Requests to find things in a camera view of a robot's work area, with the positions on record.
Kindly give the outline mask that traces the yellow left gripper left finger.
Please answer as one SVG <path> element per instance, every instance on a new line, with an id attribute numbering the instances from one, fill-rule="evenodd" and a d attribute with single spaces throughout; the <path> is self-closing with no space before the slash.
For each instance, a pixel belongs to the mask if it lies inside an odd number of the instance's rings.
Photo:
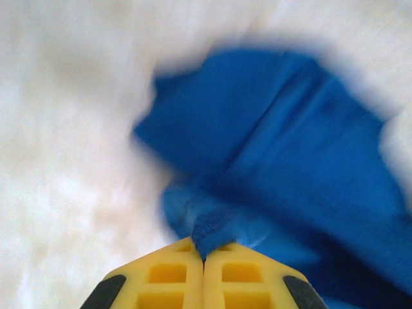
<path id="1" fill-rule="evenodd" d="M 201 308 L 203 263 L 190 238 L 108 273 L 82 308 Z"/>

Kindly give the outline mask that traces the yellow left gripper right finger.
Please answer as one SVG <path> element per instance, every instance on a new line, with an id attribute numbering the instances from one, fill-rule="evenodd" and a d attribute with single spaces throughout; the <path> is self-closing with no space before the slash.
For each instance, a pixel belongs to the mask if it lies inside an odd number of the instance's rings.
<path id="1" fill-rule="evenodd" d="M 302 273 L 231 243 L 204 263 L 203 307 L 209 309 L 326 308 Z"/>

